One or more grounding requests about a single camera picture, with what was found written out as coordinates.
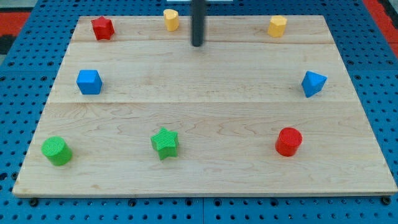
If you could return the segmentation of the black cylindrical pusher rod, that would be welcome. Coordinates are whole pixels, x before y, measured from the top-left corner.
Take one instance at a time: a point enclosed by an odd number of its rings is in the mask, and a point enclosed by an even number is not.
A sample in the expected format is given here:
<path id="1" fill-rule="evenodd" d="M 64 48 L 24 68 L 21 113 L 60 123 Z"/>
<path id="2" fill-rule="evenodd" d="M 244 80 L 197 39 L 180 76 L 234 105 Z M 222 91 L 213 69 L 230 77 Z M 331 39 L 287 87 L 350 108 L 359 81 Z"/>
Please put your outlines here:
<path id="1" fill-rule="evenodd" d="M 200 47 L 205 35 L 205 0 L 191 0 L 191 44 Z"/>

